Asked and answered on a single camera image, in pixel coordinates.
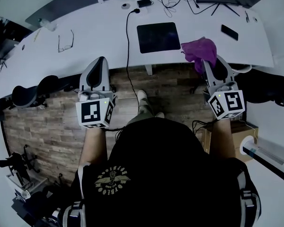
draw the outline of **white table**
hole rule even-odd
[[[137,0],[108,0],[79,9],[56,20],[58,27],[54,32],[41,28],[25,38],[6,61],[7,69],[0,73],[0,98],[10,95],[15,86],[32,87],[46,76],[66,77],[82,73],[99,56],[105,56],[109,68],[126,66],[127,39],[125,33],[126,17],[137,8]],[[197,40],[203,36],[213,40],[217,52],[228,63],[251,64],[273,67],[273,58],[259,16],[248,10],[250,23],[246,22],[243,8],[231,6],[241,16],[238,17],[224,6],[220,6],[211,16],[215,6],[194,15],[186,1],[182,0],[167,17],[163,5],[157,0],[154,4],[141,9],[141,13],[132,13],[129,17],[128,34],[130,40],[129,66],[187,62],[180,50],[140,53],[136,27],[138,25],[174,22],[180,43]],[[127,10],[122,4],[129,3]],[[208,4],[197,9],[198,12]],[[239,41],[221,32],[224,24],[239,33]],[[74,45],[71,49],[58,53],[58,35],[61,47],[69,44],[74,32]]]

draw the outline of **monitor stand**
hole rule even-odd
[[[214,9],[212,15],[215,13],[215,11],[217,10],[217,8],[219,7],[220,4],[222,4],[222,3],[218,3],[218,5],[217,5],[216,8]],[[240,17],[240,15],[239,15],[236,11],[234,11],[231,7],[229,7],[227,4],[224,4],[224,3],[223,3],[223,5]]]

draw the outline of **plastic bottle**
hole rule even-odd
[[[47,19],[44,19],[44,18],[40,18],[38,19],[40,25],[42,27],[45,27],[47,28],[49,31],[55,31],[57,25],[55,23],[51,23],[50,21],[48,21]]]

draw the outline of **purple towel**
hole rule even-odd
[[[185,59],[189,62],[195,61],[195,70],[202,74],[202,60],[209,61],[212,68],[217,61],[217,47],[214,42],[204,37],[192,42],[182,43],[182,49],[185,53]]]

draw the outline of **black t-shirt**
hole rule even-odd
[[[212,158],[185,125],[161,118],[134,122],[105,164],[84,167],[87,226],[240,226],[242,171],[254,188],[244,163]],[[70,200],[81,200],[77,174],[71,189]]]

